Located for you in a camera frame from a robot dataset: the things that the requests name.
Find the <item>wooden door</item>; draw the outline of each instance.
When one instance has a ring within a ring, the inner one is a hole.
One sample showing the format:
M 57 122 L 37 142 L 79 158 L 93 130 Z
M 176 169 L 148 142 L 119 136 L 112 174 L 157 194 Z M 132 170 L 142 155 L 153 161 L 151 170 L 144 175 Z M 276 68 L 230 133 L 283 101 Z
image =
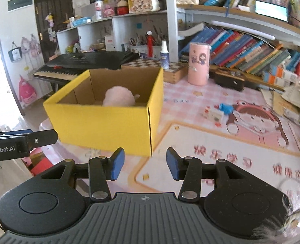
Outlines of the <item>wooden door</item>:
M 69 17 L 73 17 L 72 0 L 34 0 L 37 30 L 40 39 L 40 46 L 43 52 L 45 63 L 54 55 L 57 43 L 50 41 L 48 28 L 50 24 L 45 20 L 49 13 L 53 15 L 53 31 L 66 28 L 63 24 Z

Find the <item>spray bottle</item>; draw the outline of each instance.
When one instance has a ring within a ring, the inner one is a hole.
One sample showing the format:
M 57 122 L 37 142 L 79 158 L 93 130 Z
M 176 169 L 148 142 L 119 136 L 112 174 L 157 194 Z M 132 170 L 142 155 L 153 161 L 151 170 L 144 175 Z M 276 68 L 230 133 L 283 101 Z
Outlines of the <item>spray bottle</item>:
M 161 67 L 164 70 L 169 69 L 169 51 L 167 48 L 167 41 L 163 40 L 160 51 Z

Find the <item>wooden box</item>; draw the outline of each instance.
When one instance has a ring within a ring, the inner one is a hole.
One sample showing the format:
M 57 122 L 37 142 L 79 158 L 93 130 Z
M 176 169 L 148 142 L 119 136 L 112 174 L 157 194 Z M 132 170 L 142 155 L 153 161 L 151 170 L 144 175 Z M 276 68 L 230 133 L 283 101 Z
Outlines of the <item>wooden box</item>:
M 133 68 L 146 68 L 146 67 L 160 67 L 159 60 L 152 59 L 137 59 L 122 65 L 122 69 L 133 69 Z M 176 84 L 182 78 L 187 75 L 188 64 L 187 63 L 175 63 L 169 64 L 169 69 L 164 70 L 164 82 Z

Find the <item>white bottle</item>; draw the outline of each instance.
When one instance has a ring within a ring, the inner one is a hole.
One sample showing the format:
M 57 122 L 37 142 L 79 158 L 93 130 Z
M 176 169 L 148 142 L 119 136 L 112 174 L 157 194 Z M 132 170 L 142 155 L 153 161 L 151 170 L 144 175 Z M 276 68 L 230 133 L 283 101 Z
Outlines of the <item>white bottle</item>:
M 96 19 L 97 20 L 102 19 L 102 6 L 103 6 L 102 0 L 96 0 L 95 7 L 96 7 Z
M 161 60 L 161 67 L 164 70 L 169 69 L 169 51 L 167 48 L 167 41 L 163 40 L 161 45 L 161 51 L 160 51 L 160 60 Z

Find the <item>pink cylindrical container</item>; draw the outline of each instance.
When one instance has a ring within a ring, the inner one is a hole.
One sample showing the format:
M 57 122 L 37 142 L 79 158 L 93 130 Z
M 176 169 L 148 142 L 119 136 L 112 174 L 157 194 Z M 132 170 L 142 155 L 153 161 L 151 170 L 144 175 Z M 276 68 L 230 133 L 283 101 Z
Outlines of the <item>pink cylindrical container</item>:
M 205 43 L 190 43 L 188 60 L 188 82 L 193 85 L 206 85 L 209 79 L 211 46 Z

